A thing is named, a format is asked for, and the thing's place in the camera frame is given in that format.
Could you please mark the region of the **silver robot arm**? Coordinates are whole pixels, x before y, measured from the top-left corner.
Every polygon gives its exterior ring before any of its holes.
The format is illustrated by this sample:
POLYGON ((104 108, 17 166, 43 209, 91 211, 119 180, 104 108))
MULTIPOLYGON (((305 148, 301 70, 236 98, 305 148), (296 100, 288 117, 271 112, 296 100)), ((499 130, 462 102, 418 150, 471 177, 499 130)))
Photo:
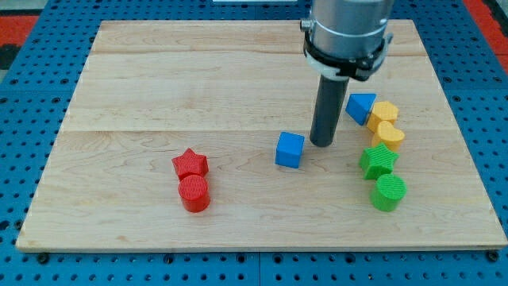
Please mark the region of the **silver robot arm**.
POLYGON ((393 0, 313 0, 304 32, 306 62, 327 79, 366 81, 382 65, 393 0))

